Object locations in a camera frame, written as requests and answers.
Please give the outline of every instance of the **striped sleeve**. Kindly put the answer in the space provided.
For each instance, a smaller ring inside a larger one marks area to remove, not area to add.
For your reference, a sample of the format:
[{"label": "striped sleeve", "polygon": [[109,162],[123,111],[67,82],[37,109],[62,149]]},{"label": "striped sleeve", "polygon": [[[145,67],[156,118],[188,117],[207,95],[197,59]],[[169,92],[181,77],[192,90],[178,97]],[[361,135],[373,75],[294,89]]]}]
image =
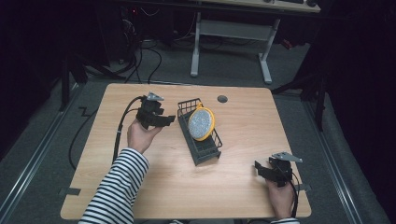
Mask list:
[{"label": "striped sleeve", "polygon": [[272,221],[271,224],[280,224],[280,223],[285,223],[285,224],[300,224],[300,221],[297,220],[297,218],[294,217],[289,217],[289,218],[284,218],[280,219],[278,221]]},{"label": "striped sleeve", "polygon": [[132,206],[149,161],[132,148],[125,148],[88,204],[79,223],[134,223]]}]

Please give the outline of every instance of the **black wire basket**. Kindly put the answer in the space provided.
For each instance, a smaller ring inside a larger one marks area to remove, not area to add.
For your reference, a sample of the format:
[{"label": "black wire basket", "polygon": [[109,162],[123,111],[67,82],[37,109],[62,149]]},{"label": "black wire basket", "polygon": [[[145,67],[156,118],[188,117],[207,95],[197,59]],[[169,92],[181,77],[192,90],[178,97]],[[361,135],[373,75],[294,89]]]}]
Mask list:
[{"label": "black wire basket", "polygon": [[222,147],[222,143],[218,133],[216,132],[216,129],[213,129],[212,134],[210,134],[210,136],[207,137],[204,141],[196,141],[191,137],[189,131],[189,119],[199,103],[201,103],[201,100],[199,98],[196,98],[177,104],[178,123],[180,124],[181,130],[184,134],[184,138],[186,139],[187,145],[189,146],[191,156],[194,160],[195,165],[198,165],[213,157],[219,158],[221,154],[221,151],[219,151],[219,147]]}]

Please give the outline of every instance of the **round object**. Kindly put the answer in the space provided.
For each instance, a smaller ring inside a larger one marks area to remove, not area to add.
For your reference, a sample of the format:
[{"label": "round object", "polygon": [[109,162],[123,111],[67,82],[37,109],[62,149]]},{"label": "round object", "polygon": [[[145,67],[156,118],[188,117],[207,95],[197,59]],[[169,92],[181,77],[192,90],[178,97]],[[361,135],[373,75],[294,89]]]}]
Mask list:
[{"label": "round object", "polygon": [[225,96],[225,95],[220,95],[220,96],[218,96],[218,101],[219,101],[220,103],[227,103],[228,98],[227,98],[227,96]]},{"label": "round object", "polygon": [[199,103],[189,119],[189,132],[196,141],[204,141],[215,129],[213,112]]}]

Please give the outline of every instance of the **white desk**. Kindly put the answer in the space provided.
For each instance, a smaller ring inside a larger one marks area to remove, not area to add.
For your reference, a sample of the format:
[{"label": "white desk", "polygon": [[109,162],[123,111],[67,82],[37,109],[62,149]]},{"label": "white desk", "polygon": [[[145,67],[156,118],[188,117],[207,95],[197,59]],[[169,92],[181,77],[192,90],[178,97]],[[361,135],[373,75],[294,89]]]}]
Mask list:
[{"label": "white desk", "polygon": [[[309,7],[306,2],[304,2],[303,4],[295,4],[277,0],[275,0],[275,2],[273,3],[265,3],[263,0],[201,0],[197,4],[201,4],[201,2],[231,4],[244,7],[265,7],[276,10],[292,10],[299,12],[320,12],[320,8],[318,6]],[[272,26],[262,26],[227,21],[210,21],[202,20],[201,13],[197,13],[195,28],[195,46],[191,62],[191,76],[198,76],[200,35],[216,35],[265,41],[266,44],[264,46],[264,49],[262,50],[262,53],[259,54],[259,62],[262,67],[264,82],[267,84],[271,84],[272,79],[266,60],[270,52],[271,46],[274,42],[279,23],[280,19],[276,19]]]}]

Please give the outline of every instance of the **human hand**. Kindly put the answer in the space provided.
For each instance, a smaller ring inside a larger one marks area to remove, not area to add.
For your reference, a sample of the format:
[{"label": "human hand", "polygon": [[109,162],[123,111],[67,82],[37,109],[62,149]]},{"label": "human hand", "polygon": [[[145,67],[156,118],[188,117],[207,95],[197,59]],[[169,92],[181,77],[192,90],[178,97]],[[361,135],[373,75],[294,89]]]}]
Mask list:
[{"label": "human hand", "polygon": [[155,135],[157,135],[157,133],[159,133],[162,129],[162,127],[155,127],[151,130],[146,130],[143,128],[140,122],[135,119],[134,122],[132,122],[132,124],[128,127],[128,147],[131,147],[143,154],[151,145]]},{"label": "human hand", "polygon": [[290,183],[285,187],[278,188],[277,183],[265,179],[269,190],[271,205],[274,208],[277,219],[291,217],[291,207],[294,201],[294,190]]}]

